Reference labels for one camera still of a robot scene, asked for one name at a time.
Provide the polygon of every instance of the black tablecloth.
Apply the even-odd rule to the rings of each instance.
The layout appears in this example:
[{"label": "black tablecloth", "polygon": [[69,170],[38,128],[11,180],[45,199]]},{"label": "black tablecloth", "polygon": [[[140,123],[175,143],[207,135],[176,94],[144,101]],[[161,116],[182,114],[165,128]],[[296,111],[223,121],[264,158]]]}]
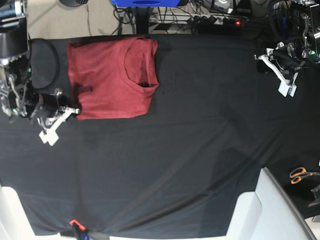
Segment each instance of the black tablecloth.
[{"label": "black tablecloth", "polygon": [[[255,190],[264,166],[305,217],[319,212],[306,208],[309,181],[301,182],[305,194],[301,185],[287,186],[290,169],[319,168],[319,72],[305,69],[294,98],[283,97],[275,75],[257,73],[251,41],[152,38],[159,43],[160,86],[146,115],[71,118],[53,147],[42,144],[38,126],[24,119],[9,124],[0,115],[0,182],[17,191],[35,233],[68,231],[76,218],[111,236],[222,236],[238,196]],[[69,41],[51,41],[61,71],[50,91],[59,87],[67,95]],[[45,44],[32,46],[31,63],[36,85],[51,80],[55,63]]]}]

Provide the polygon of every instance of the floor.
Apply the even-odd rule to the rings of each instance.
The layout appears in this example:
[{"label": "floor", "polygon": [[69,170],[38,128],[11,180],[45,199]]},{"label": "floor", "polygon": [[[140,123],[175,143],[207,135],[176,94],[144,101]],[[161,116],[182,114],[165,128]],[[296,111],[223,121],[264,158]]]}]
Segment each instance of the floor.
[{"label": "floor", "polygon": [[[257,17],[264,16],[268,2],[269,0],[251,0],[253,14]],[[59,0],[28,0],[27,3],[31,38],[68,39],[111,35],[118,27],[118,21],[113,15],[114,7],[109,0],[90,0],[88,4],[79,7],[64,6]],[[193,13],[189,4],[183,9]],[[178,8],[172,7],[170,10],[182,13]],[[160,11],[164,12],[165,8],[161,7]],[[132,32],[130,24],[123,26],[122,34]]]}]

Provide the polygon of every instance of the electronic device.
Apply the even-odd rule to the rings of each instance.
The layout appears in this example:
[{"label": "electronic device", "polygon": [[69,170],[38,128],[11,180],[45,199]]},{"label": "electronic device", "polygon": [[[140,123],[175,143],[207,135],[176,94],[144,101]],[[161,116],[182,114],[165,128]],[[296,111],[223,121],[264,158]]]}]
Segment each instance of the electronic device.
[{"label": "electronic device", "polygon": [[[268,13],[278,2],[281,1],[270,2]],[[320,63],[320,5],[313,0],[292,0],[290,5],[284,5],[284,9],[287,11],[287,33],[278,32],[280,27],[276,27],[269,14],[270,26],[280,42],[276,48],[267,48],[266,53],[256,56],[256,59],[259,61],[259,71],[274,72],[280,79],[278,91],[285,97],[293,97],[299,71],[306,67],[316,67]]]},{"label": "electronic device", "polygon": [[37,121],[40,138],[52,146],[59,125],[80,109],[68,105],[60,89],[42,94],[32,85],[26,7],[25,0],[0,1],[0,104],[10,123],[17,118]]}]

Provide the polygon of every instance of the t-shirt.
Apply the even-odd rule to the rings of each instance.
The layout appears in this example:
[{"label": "t-shirt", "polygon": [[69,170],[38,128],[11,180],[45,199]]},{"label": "t-shirt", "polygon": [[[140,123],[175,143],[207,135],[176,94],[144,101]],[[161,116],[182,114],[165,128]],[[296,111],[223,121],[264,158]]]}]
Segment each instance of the t-shirt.
[{"label": "t-shirt", "polygon": [[158,43],[143,36],[67,46],[72,99],[79,120],[133,118],[146,114],[158,81]]}]

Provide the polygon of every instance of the blue container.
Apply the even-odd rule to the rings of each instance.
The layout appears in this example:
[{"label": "blue container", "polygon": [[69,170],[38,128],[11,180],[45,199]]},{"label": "blue container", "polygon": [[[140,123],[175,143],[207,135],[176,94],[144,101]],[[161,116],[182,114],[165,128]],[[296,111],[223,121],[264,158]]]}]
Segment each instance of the blue container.
[{"label": "blue container", "polygon": [[180,0],[111,0],[118,7],[176,7]]}]

